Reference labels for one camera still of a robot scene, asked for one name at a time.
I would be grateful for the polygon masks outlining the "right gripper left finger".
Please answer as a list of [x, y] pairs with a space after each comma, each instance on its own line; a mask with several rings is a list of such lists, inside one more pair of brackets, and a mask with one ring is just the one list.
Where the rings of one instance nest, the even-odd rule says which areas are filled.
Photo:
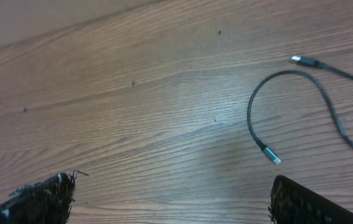
[[25, 185], [0, 204], [0, 223], [66, 224], [71, 213], [76, 176], [58, 173], [51, 178]]

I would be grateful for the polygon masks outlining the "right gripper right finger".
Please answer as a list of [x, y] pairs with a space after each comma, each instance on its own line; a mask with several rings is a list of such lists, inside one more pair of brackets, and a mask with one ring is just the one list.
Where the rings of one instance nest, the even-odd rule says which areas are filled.
[[353, 212], [284, 175], [274, 179], [270, 199], [274, 224], [353, 224]]

